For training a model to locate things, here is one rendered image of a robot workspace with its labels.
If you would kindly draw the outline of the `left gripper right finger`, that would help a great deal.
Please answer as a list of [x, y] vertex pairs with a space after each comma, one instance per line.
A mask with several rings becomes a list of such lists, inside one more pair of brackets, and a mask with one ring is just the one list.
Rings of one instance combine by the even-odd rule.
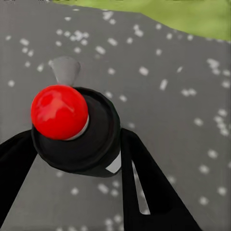
[[[139, 136], [122, 128], [120, 143], [124, 231], [203, 231]], [[150, 215], [140, 212], [132, 161]]]

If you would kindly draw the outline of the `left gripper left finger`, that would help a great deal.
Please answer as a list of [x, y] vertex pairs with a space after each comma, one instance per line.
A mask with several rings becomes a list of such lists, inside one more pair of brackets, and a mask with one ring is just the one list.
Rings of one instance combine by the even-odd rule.
[[37, 151], [31, 130], [27, 127], [27, 131], [20, 131], [0, 145], [0, 228], [24, 186], [23, 180], [29, 169], [34, 167]]

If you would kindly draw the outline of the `pesticide atomizer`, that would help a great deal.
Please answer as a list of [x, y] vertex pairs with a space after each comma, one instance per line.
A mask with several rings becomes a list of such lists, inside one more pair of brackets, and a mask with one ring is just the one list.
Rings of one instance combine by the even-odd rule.
[[63, 172], [110, 178], [121, 170], [120, 117], [100, 92], [71, 87], [81, 65], [55, 58], [58, 85], [41, 90], [31, 104], [33, 145], [49, 166]]

